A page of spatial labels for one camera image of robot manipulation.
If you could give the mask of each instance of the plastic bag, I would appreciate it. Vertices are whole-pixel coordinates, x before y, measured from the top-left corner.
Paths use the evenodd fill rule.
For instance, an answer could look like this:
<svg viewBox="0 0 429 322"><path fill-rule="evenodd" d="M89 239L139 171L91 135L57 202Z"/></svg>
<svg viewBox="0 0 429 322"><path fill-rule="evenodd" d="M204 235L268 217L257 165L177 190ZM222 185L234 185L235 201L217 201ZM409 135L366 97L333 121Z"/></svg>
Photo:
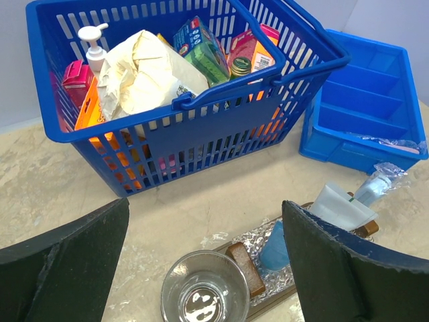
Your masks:
<svg viewBox="0 0 429 322"><path fill-rule="evenodd" d="M147 30L107 53L98 83L107 121L169 105L188 91L197 96L207 89L201 72Z"/></svg>
<svg viewBox="0 0 429 322"><path fill-rule="evenodd" d="M392 190L409 187L407 172L395 164L384 162L374 165L376 171L357 189L355 199L369 207L374 201Z"/></svg>
<svg viewBox="0 0 429 322"><path fill-rule="evenodd" d="M415 154L425 154L428 151L428 145L426 141L421 141L417 144L416 142L410 140L389 140L383 138L375 138L373 136L363 136L361 134L355 133L348 134L351 134L352 136L355 136L362 140L377 142L378 144L382 144L384 146L391 146L392 148L397 148Z"/></svg>

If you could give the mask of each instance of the aluminum foil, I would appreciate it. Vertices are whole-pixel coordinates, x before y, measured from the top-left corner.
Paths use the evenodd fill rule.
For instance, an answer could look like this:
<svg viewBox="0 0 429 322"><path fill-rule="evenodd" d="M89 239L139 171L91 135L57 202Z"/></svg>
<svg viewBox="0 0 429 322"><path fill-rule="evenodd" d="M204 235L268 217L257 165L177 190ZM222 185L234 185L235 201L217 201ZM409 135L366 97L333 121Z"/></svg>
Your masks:
<svg viewBox="0 0 429 322"><path fill-rule="evenodd" d="M272 272L262 267L261 261L259 260L259 252L270 237L275 222L276 221L265 222L261 226L233 239L233 243L242 242L244 244L247 252L253 260L253 263L255 263L255 266L259 271L262 281L265 283L265 292L251 300L251 307L262 303L269 297L272 297L273 295L294 285L294 277L292 275L290 265L287 265L284 269L278 272Z"/></svg>

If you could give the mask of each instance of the white pump dispenser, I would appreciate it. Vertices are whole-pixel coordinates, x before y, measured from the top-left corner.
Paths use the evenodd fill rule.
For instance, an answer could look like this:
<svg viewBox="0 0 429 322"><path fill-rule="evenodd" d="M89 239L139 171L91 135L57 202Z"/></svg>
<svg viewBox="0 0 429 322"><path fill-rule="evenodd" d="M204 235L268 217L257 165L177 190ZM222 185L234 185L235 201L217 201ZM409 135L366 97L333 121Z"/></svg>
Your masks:
<svg viewBox="0 0 429 322"><path fill-rule="evenodd" d="M89 67L97 78L107 54L106 50L102 49L97 44L97 41L101 38L101 30L106 29L108 26L109 24L107 23L102 23L97 27L88 25L80 28L78 32L78 37L84 42L89 42L90 44L90 48L88 49L88 52L86 52L86 59L88 60Z"/></svg>

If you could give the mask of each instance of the marble countertop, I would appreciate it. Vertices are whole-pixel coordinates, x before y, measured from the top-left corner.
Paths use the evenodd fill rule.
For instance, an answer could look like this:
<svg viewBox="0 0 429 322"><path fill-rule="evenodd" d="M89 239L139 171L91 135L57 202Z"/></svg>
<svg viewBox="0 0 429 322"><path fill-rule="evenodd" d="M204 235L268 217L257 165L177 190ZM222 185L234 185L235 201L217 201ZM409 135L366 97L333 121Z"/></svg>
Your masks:
<svg viewBox="0 0 429 322"><path fill-rule="evenodd" d="M428 128L427 106L422 116ZM213 249L280 216L285 199L313 201L329 180L355 191L364 173L299 155L301 127L281 144L130 197L129 228L103 322L160 322L162 280L180 256ZM375 242L429 258L429 162L409 173L412 186L375 208L381 228ZM117 198L70 144L51 142L42 125L0 135L0 195L1 248ZM303 322L298 297L257 321Z"/></svg>

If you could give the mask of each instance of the clear glass bowl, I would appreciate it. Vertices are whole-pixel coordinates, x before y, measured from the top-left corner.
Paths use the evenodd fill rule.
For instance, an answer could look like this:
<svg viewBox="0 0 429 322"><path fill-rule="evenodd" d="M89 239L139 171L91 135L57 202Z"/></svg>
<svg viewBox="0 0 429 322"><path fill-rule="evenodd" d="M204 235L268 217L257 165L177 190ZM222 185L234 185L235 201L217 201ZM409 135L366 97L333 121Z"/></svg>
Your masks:
<svg viewBox="0 0 429 322"><path fill-rule="evenodd" d="M208 250L180 258L162 285L161 311L168 322L244 322L249 302L238 265Z"/></svg>

